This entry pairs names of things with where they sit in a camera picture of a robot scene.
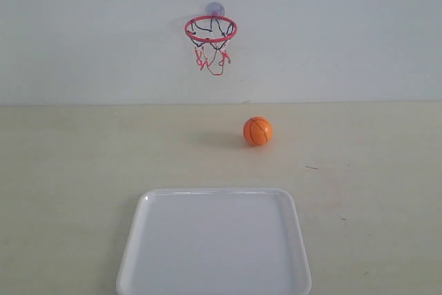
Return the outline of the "small orange basketball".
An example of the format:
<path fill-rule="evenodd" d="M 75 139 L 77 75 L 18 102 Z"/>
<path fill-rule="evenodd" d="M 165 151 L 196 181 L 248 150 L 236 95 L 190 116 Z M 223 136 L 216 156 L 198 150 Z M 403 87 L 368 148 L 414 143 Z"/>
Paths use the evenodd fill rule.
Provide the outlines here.
<path fill-rule="evenodd" d="M 251 146 L 263 146 L 273 137 L 273 128 L 264 117 L 252 117 L 243 126 L 243 137 Z"/>

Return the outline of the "red mini basketball hoop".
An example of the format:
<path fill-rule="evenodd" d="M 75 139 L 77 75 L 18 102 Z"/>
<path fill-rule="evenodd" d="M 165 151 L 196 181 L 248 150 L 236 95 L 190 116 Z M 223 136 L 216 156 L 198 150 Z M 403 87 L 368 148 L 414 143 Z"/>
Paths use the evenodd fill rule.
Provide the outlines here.
<path fill-rule="evenodd" d="M 198 68 L 221 76 L 231 63 L 227 46 L 237 35 L 237 23 L 220 15 L 202 15 L 187 21 L 184 32 L 193 44 Z"/>

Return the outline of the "white plastic tray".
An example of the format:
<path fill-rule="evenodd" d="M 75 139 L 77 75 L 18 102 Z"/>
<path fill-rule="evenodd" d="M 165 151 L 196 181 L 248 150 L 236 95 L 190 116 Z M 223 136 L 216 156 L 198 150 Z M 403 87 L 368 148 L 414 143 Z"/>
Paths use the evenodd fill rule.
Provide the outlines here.
<path fill-rule="evenodd" d="M 281 189 L 155 189 L 137 203 L 118 294 L 308 294 L 293 198 Z"/>

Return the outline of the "clear suction cup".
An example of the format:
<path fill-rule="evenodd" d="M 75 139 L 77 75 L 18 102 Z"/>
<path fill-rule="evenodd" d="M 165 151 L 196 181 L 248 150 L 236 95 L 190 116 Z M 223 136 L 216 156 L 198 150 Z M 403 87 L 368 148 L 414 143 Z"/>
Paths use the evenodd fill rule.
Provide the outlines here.
<path fill-rule="evenodd" d="M 225 16 L 225 8 L 224 6 L 219 2 L 211 2 L 206 5 L 205 8 L 206 15 L 209 16 Z"/>

